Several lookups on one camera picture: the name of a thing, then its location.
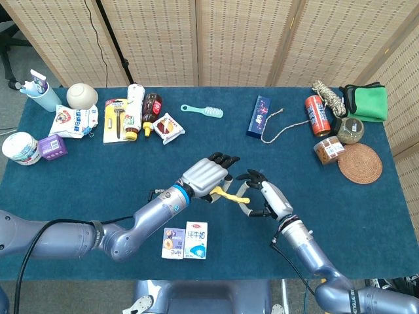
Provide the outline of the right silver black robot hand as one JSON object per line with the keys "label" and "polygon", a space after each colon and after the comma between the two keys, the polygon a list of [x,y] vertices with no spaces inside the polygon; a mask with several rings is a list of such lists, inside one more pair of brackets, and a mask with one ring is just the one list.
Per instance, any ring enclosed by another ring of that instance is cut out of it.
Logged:
{"label": "right silver black robot hand", "polygon": [[236,180],[244,181],[236,196],[241,198],[249,188],[258,190],[264,197],[264,208],[261,210],[250,209],[246,204],[239,203],[240,209],[248,217],[272,217],[281,220],[293,214],[293,207],[274,184],[256,170],[248,169],[247,173],[237,176]]}

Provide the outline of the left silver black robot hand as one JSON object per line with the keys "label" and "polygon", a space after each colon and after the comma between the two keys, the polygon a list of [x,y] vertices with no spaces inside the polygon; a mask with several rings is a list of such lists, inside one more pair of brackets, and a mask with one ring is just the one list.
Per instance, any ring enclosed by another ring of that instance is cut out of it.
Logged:
{"label": "left silver black robot hand", "polygon": [[210,192],[215,187],[221,187],[226,192],[233,182],[228,168],[239,161],[237,156],[229,156],[221,152],[215,152],[207,158],[203,158],[190,167],[178,180],[181,186],[188,186],[193,191],[193,198],[206,200],[214,203],[220,195]]}

